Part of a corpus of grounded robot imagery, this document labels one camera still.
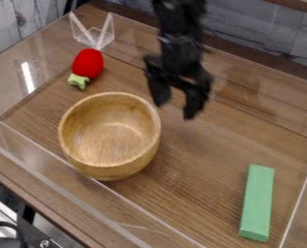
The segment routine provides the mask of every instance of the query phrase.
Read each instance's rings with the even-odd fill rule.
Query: strawberry toy
[[[105,58],[102,53],[93,49],[83,49],[73,62],[73,74],[69,77],[69,84],[86,89],[86,83],[97,78],[105,68]]]

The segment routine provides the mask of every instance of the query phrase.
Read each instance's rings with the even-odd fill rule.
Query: bowl rim
[[[90,161],[85,161],[83,159],[78,158],[78,156],[75,156],[74,154],[70,154],[69,147],[66,145],[65,138],[63,138],[63,130],[65,130],[66,119],[67,119],[69,115],[73,113],[74,109],[78,106],[81,106],[85,102],[90,101],[93,98],[99,98],[99,97],[105,97],[105,96],[126,96],[126,97],[137,99],[139,102],[143,103],[146,109],[150,112],[150,116],[151,116],[151,119],[154,122],[154,138],[150,141],[149,145],[143,148],[143,150],[141,150],[141,152],[135,156],[133,156],[131,158],[129,158],[123,161],[119,161],[119,162],[114,162],[114,163],[93,163]],[[101,169],[115,168],[115,167],[122,167],[122,166],[130,164],[131,162],[137,161],[149,153],[149,151],[151,149],[154,149],[154,146],[159,142],[159,137],[161,137],[161,118],[159,118],[159,115],[158,115],[158,112],[157,112],[154,105],[145,98],[142,98],[142,97],[139,97],[131,93],[126,93],[126,92],[105,92],[105,93],[98,93],[90,97],[86,97],[85,99],[82,99],[77,104],[74,104],[70,107],[70,109],[66,111],[63,118],[62,118],[62,121],[59,123],[58,133],[59,133],[59,142],[62,145],[63,152],[73,160],[75,160],[77,163],[81,163],[85,166],[101,168]]]

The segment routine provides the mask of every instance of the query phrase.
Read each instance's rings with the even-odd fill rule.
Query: wooden bowl
[[[77,103],[59,125],[59,140],[79,171],[103,181],[141,171],[159,145],[161,121],[153,105],[127,93],[103,93]]]

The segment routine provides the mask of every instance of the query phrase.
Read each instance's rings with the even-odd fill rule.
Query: green block
[[[90,78],[78,76],[77,74],[71,74],[67,82],[73,86],[78,86],[82,90],[86,89],[86,83],[90,81]]]
[[[270,238],[274,174],[274,169],[250,165],[239,235],[261,242]]]

